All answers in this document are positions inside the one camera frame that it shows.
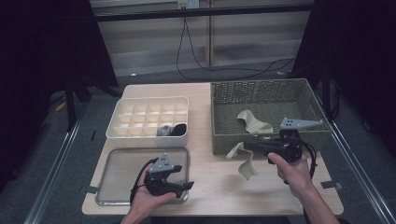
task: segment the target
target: white organizer box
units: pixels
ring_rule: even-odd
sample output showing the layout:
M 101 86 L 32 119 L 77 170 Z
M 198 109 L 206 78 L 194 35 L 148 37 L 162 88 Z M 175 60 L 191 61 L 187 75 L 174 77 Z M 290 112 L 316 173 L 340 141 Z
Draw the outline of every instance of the white organizer box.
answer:
M 184 147 L 187 145 L 189 99 L 186 97 L 120 99 L 106 131 L 115 147 Z M 157 136 L 165 126 L 186 124 L 181 136 Z

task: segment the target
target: wooden table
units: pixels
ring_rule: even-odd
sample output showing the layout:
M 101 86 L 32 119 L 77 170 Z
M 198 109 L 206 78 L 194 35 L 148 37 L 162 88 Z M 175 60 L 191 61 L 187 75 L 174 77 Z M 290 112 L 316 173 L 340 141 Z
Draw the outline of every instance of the wooden table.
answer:
M 210 83 L 131 85 L 123 98 L 186 96 L 189 98 L 188 144 L 190 151 L 190 181 L 195 184 L 189 199 L 183 204 L 163 204 L 153 216 L 287 216 L 300 215 L 303 208 L 292 196 L 289 186 L 277 176 L 276 167 L 265 158 L 255 159 L 258 175 L 246 180 L 238 167 L 247 155 L 228 161 L 212 154 Z M 99 186 L 108 153 L 115 147 L 107 139 L 92 177 L 91 186 Z M 326 165 L 318 153 L 314 184 L 324 201 L 336 214 L 344 207 L 337 191 L 323 189 L 321 182 L 330 181 Z M 86 215 L 125 215 L 129 206 L 98 205 L 95 195 L 87 193 L 82 205 Z

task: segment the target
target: green mesh basket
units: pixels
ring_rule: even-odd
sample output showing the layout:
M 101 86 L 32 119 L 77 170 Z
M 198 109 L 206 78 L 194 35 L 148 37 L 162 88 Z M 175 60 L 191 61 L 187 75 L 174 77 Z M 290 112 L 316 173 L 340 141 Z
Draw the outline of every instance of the green mesh basket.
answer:
M 254 117 L 274 127 L 273 133 L 251 134 L 237 115 L 249 109 Z M 227 154 L 237 143 L 250 138 L 279 137 L 283 118 L 323 120 L 315 128 L 300 130 L 301 138 L 320 150 L 332 136 L 308 82 L 303 78 L 211 83 L 213 154 Z

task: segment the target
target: metal tray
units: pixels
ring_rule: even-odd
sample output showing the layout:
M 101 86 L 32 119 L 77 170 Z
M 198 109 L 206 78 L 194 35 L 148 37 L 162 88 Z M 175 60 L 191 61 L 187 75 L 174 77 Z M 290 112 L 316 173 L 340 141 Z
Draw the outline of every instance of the metal tray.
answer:
M 179 173 L 168 177 L 170 183 L 182 185 L 189 182 L 190 154 L 184 147 L 178 148 L 116 148 L 106 161 L 96 202 L 100 205 L 129 205 L 129 198 L 134 182 L 146 162 L 166 152 L 174 165 L 183 168 Z M 184 203 L 189 193 L 184 191 L 179 199 L 169 203 Z

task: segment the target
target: human hand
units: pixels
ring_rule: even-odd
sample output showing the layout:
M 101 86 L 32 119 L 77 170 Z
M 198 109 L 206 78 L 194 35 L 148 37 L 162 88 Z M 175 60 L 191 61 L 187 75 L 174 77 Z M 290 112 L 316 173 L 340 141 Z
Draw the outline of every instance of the human hand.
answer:
M 161 196 L 154 196 L 150 194 L 148 189 L 144 186 L 144 180 L 148 171 L 149 167 L 145 169 L 142 176 L 140 177 L 137 186 L 143 186 L 137 189 L 132 206 L 128 214 L 122 220 L 121 224 L 139 223 L 145 217 L 148 217 L 158 205 L 162 203 L 168 203 L 172 199 L 176 198 L 176 194 L 173 192 L 166 193 Z
M 304 153 L 299 161 L 293 163 L 287 163 L 281 156 L 273 152 L 268 154 L 268 158 L 276 164 L 277 175 L 288 181 L 291 193 L 298 199 L 303 198 L 309 189 L 315 188 Z

